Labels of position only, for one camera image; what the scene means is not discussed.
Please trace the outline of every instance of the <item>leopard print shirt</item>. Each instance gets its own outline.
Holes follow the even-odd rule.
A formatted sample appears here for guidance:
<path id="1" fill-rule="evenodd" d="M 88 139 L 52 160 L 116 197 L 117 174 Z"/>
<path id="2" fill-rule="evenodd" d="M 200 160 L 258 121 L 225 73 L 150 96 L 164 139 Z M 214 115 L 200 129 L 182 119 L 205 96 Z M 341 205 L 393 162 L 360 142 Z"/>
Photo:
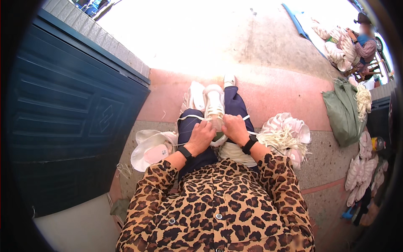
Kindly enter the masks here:
<path id="1" fill-rule="evenodd" d="M 266 154 L 260 174 L 225 159 L 186 174 L 151 165 L 130 202 L 116 251 L 315 251 L 292 162 Z"/>

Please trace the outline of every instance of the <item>shoe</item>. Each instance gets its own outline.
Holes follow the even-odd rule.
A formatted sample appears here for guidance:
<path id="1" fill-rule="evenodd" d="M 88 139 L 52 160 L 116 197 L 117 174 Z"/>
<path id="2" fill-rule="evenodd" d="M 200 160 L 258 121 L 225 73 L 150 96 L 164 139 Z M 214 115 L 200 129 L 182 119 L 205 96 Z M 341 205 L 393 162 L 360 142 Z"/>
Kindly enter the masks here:
<path id="1" fill-rule="evenodd" d="M 224 75 L 224 89 L 230 86 L 236 86 L 235 76 L 233 74 L 226 74 Z"/>
<path id="2" fill-rule="evenodd" d="M 225 114 L 224 91 L 219 85 L 211 84 L 204 89 L 203 98 L 206 108 L 204 118 L 213 124 L 217 132 L 221 132 L 221 126 L 224 124 L 222 118 Z"/>
<path id="3" fill-rule="evenodd" d="M 192 81 L 187 93 L 183 96 L 183 103 L 181 106 L 182 114 L 188 108 L 197 109 L 204 112 L 204 100 L 203 100 L 204 86 L 197 81 Z"/>

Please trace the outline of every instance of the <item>navy pants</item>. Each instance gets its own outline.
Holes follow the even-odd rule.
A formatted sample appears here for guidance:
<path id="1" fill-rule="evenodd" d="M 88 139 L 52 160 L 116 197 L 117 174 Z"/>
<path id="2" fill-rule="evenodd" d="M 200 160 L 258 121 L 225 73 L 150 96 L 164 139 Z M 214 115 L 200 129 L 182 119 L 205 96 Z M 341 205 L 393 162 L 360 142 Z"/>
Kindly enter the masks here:
<path id="1" fill-rule="evenodd" d="M 245 103 L 241 96 L 237 93 L 238 87 L 230 86 L 226 87 L 224 90 L 224 106 L 225 106 L 225 113 L 229 115 L 241 115 L 242 118 L 247 116 L 248 113 L 246 111 Z M 197 115 L 200 117 L 204 117 L 204 114 L 197 110 L 197 109 L 187 109 L 181 114 L 180 118 L 183 118 L 188 115 Z M 178 121 L 178 144 L 187 143 L 192 135 L 192 130 L 196 123 L 200 123 L 201 120 L 195 117 L 187 117 L 183 120 Z M 245 120 L 246 129 L 248 131 L 254 132 L 254 128 L 252 125 L 251 120 L 248 118 Z M 191 163 L 186 164 L 180 171 L 179 171 L 179 180 L 187 174 L 193 171 L 197 171 L 198 169 L 206 166 L 217 163 L 218 159 L 214 154 L 213 149 L 209 146 L 203 153 L 198 155 L 193 159 Z"/>

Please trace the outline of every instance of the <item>black wrist strap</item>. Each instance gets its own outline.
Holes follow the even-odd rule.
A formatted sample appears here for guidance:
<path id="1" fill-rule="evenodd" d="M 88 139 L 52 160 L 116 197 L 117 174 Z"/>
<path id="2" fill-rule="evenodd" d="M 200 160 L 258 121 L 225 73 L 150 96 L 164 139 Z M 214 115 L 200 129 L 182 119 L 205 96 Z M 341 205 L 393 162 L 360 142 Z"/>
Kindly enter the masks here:
<path id="1" fill-rule="evenodd" d="M 183 145 L 178 147 L 178 151 L 186 157 L 186 163 L 195 158 Z"/>
<path id="2" fill-rule="evenodd" d="M 249 141 L 245 144 L 245 146 L 242 146 L 242 152 L 250 155 L 251 151 L 250 149 L 252 148 L 252 146 L 257 142 L 257 140 L 253 140 L 251 139 L 251 137 L 249 136 Z"/>

